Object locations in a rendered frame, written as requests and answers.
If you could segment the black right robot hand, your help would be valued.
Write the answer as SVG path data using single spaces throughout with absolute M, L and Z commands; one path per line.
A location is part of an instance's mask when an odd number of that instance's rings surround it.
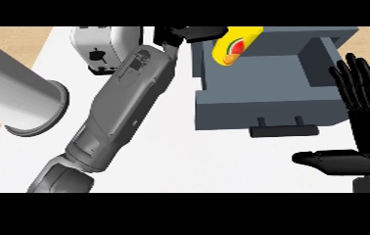
M 347 109 L 356 149 L 299 152 L 291 156 L 291 162 L 315 168 L 325 175 L 355 175 L 352 192 L 370 193 L 370 65 L 347 53 L 344 61 L 330 67 L 330 74 Z

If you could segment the blue-grey drawer front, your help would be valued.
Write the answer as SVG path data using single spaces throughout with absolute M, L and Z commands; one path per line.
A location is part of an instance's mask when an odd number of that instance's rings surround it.
M 206 91 L 194 93 L 194 129 L 244 129 L 263 118 L 268 126 L 293 125 L 300 116 L 304 124 L 330 126 L 347 120 L 340 100 L 234 102 Z

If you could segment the blue-grey open drawer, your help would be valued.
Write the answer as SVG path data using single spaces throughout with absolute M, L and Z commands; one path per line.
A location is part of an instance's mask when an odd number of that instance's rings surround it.
M 192 76 L 201 89 L 198 104 L 335 100 L 328 68 L 355 26 L 268 26 L 235 63 L 223 67 L 210 57 L 213 41 L 191 45 Z

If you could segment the grey metal cylinder pot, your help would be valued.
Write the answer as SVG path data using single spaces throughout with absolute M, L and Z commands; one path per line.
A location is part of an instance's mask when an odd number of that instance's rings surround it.
M 69 92 L 0 50 L 0 123 L 20 137 L 46 132 L 69 106 Z

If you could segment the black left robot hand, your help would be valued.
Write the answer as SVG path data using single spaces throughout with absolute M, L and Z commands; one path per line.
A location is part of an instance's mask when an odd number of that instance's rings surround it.
M 156 26 L 153 43 L 159 46 L 179 47 L 187 43 L 201 42 L 220 38 L 228 32 L 226 26 Z

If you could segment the silver toaster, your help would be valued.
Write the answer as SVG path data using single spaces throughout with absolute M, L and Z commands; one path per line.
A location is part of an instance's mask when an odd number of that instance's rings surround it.
M 73 26 L 70 43 L 89 72 L 113 74 L 128 53 L 142 43 L 142 27 Z

